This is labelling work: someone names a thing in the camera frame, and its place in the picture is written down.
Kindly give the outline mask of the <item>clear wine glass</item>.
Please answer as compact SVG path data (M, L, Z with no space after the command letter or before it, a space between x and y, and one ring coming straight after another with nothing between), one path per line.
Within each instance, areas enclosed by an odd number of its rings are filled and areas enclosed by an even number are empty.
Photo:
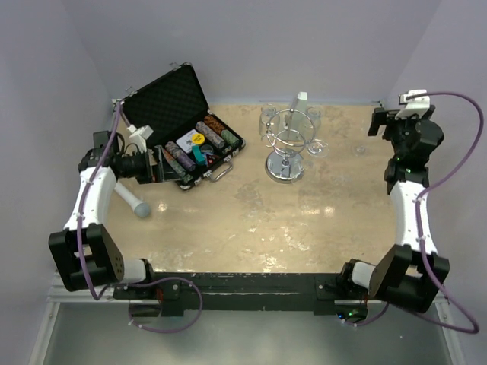
M356 156L364 156L367 153L367 148L364 145L357 145L352 148L352 151Z
M314 139L307 146L307 152L312 157L327 157L329 154L329 144L320 139Z

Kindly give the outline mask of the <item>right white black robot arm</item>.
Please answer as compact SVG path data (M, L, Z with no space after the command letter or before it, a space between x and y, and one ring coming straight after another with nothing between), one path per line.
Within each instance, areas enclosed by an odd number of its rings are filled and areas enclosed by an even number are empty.
M344 264L339 279L344 297L355 299L366 292L371 299L425 313L438 293L435 282L444 282L450 271L448 259L438 255L428 222L427 163L444 140L441 127L431 120L433 112L430 107L424 114L401 116L398 110L378 107L372 113L368 135L381 135L393 147L384 180L396 236L378 264L357 259Z

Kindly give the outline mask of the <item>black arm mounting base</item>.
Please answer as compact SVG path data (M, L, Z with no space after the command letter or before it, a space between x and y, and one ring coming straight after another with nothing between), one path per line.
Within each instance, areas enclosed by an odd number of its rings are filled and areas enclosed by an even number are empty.
M335 273L169 273L155 272L156 285L125 285L116 300L153 301L162 316L187 310L312 312L360 322L368 315L365 289Z

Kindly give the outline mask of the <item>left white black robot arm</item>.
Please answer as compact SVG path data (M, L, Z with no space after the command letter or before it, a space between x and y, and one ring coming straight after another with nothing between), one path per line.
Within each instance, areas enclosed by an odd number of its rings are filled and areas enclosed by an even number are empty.
M136 214L144 216L150 212L145 203L118 182L125 178L134 178L139 183L155 182L156 170L151 166L145 141L150 134L148 127L133 132L129 142L135 151L127 154L120 133L94 133L94 146L78 165L80 188L73 212L63 229L51 233L48 239L57 271L68 291L89 290L94 298L99 298L96 287L131 284L132 291L141 298L156 293L158 280L149 274L148 261L124 258L105 226L114 192Z

